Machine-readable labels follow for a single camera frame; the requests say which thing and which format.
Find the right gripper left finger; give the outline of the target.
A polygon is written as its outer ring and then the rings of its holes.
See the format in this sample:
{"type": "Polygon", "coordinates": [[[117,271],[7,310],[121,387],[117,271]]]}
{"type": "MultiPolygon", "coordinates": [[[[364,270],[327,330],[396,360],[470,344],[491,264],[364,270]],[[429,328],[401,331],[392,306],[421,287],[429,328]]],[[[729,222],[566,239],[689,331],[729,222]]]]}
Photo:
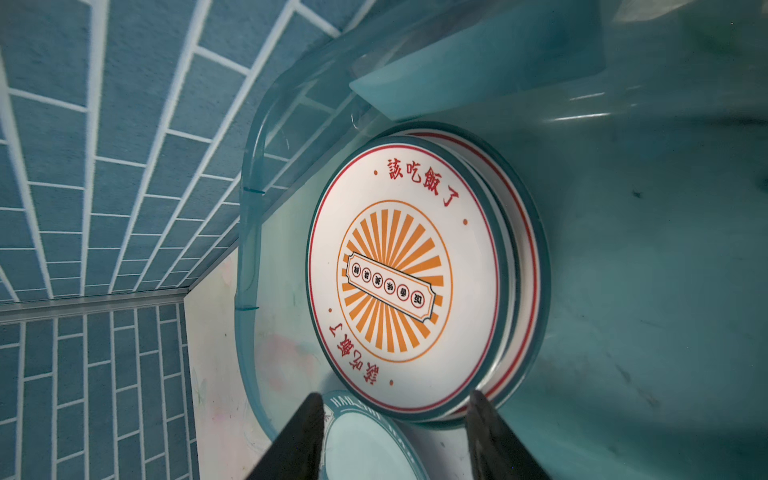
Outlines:
{"type": "Polygon", "coordinates": [[[319,393],[313,392],[302,402],[246,479],[317,480],[323,439],[323,399],[319,393]]]}

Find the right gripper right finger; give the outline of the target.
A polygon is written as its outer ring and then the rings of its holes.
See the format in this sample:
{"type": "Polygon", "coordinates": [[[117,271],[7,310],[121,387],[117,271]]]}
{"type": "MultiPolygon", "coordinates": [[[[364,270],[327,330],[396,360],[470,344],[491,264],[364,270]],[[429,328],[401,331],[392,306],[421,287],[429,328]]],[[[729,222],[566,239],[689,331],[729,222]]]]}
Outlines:
{"type": "Polygon", "coordinates": [[[469,397],[465,426],[474,479],[549,478],[479,390],[469,397]]]}

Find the green rim HAO SHI plate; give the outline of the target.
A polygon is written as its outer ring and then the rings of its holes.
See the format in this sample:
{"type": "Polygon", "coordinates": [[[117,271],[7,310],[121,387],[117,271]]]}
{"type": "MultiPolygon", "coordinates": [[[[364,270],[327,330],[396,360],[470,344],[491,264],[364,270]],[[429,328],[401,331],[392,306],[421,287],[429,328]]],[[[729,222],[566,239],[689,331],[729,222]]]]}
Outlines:
{"type": "Polygon", "coordinates": [[[324,393],[321,479],[427,479],[396,424],[346,390],[324,393]]]}

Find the white plate orange sunburst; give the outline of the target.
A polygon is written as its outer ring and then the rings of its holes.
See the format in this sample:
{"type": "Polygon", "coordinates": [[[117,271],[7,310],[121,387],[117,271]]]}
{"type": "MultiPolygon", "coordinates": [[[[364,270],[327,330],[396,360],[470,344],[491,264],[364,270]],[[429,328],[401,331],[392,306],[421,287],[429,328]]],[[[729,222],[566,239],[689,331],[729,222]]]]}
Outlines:
{"type": "Polygon", "coordinates": [[[413,135],[364,145],[323,190],[306,253],[318,342],[364,404],[437,421],[491,378],[515,323],[516,256],[461,154],[413,135]]]}

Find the green red rim plate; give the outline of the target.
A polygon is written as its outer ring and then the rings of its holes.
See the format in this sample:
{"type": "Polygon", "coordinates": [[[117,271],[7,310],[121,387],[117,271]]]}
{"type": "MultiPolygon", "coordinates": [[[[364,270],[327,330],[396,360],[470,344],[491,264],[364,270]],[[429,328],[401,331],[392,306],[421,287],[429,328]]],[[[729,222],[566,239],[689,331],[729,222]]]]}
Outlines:
{"type": "Polygon", "coordinates": [[[502,407],[522,386],[544,342],[551,304],[551,264],[533,199],[510,161],[479,136],[441,122],[410,122],[388,131],[434,141],[467,160],[490,184],[511,221],[519,280],[516,326],[505,356],[482,392],[502,407]]]}

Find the translucent teal plastic bin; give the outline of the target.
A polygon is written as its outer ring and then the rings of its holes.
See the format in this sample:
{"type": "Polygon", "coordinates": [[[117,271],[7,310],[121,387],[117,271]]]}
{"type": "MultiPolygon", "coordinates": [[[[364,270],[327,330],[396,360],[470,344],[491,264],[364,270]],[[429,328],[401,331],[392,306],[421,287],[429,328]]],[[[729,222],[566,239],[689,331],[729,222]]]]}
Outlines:
{"type": "MultiPolygon", "coordinates": [[[[551,304],[495,407],[555,479],[767,475],[767,5],[401,1],[281,74],[244,152],[235,342],[276,439],[346,390],[306,247],[331,176],[410,122],[496,148],[545,231],[551,304]]],[[[468,403],[388,418],[433,479],[470,478],[468,403]]]]}

